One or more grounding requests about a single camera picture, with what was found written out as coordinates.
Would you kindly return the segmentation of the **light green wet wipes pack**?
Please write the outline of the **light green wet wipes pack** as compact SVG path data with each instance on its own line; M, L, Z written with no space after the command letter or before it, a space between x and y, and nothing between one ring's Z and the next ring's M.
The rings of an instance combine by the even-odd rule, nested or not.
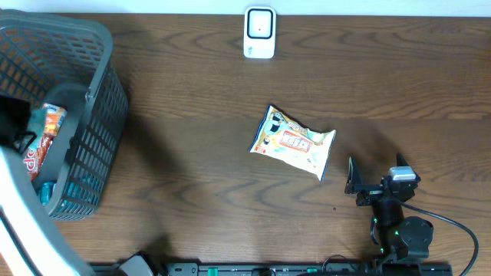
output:
M46 108L40 108L31 112L27 128L28 149L36 150L38 148L38 144L44 134L47 114Z

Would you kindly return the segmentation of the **red chocolate bar wrapper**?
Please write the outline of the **red chocolate bar wrapper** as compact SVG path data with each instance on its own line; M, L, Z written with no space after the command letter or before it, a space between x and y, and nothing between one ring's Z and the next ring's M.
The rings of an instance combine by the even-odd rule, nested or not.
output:
M23 163L26 166L31 182L34 182L38 177L53 140L53 135L45 133L42 137L36 139L24 153Z

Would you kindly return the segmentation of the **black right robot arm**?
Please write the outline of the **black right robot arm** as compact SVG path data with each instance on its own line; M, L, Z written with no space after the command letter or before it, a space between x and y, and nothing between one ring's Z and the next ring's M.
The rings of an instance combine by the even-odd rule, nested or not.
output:
M404 215L403 204L415 196L421 178L399 153L396 164L378 184L367 185L351 157L344 192L356 195L358 207L371 207L371 238L386 262L419 261L429 257L434 227L421 217Z

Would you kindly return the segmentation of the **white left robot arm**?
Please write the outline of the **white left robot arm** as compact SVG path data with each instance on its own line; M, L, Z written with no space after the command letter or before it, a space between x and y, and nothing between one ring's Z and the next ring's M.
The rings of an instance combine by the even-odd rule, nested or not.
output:
M34 191L21 150L30 104L1 97L1 254L15 275L94 275L68 245Z

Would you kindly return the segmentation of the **yellow snack bag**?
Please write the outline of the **yellow snack bag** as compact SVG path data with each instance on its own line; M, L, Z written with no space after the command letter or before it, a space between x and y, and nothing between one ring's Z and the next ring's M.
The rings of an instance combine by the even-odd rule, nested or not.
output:
M327 133L310 130L269 105L249 152L281 160L322 181L335 137L335 130Z

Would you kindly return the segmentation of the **blue mouthwash bottle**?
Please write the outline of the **blue mouthwash bottle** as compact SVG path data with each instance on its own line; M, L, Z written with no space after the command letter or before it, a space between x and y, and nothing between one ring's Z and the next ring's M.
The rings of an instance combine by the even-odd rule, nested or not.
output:
M56 187L55 182L45 182L42 184L41 188L38 190L38 198L40 199L42 205L47 205L49 203L51 197L53 196L55 187ZM73 189L74 189L73 182L71 182L70 184L64 187L64 191L68 195L72 193Z

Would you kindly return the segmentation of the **orange tissue pack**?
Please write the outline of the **orange tissue pack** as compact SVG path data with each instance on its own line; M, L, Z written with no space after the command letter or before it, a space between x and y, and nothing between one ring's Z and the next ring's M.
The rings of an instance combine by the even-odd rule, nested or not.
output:
M46 111L44 134L57 136L68 112L63 107L45 103L43 108Z

